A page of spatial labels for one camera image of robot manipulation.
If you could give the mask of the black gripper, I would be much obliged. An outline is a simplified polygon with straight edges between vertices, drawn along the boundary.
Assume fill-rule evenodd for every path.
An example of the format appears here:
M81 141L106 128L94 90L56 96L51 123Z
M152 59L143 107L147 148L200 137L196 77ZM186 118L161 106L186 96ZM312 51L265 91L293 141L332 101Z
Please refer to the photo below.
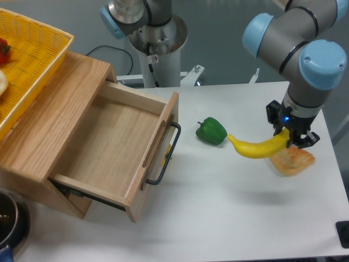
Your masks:
M311 132L311 124L315 116L302 118L296 116L295 110L283 103L279 104L273 100L266 106L268 122L273 125L273 135L278 135L283 129L288 129L289 140L286 148L297 147L307 148L313 146L320 140L320 137Z

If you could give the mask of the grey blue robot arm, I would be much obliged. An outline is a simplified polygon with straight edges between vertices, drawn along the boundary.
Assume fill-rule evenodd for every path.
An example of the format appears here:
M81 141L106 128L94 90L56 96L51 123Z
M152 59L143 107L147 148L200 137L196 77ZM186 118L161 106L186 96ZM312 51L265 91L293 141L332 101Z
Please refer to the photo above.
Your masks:
M276 133L289 131L289 145L306 148L319 140L311 124L341 81L347 56L318 35L347 10L348 1L288 1L283 15L259 14L243 33L244 47L289 81L283 101L267 106L268 122ZM146 88L180 85L180 50L188 31L170 1L110 1L100 16L115 38L128 38L139 52Z

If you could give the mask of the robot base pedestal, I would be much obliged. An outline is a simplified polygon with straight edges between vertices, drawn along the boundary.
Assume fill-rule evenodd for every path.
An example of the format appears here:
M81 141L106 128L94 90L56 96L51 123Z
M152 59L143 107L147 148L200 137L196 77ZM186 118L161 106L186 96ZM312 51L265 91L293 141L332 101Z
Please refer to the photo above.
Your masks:
M145 88L180 85L180 52L187 37L187 26L176 14L163 26L145 25L129 35L139 54Z

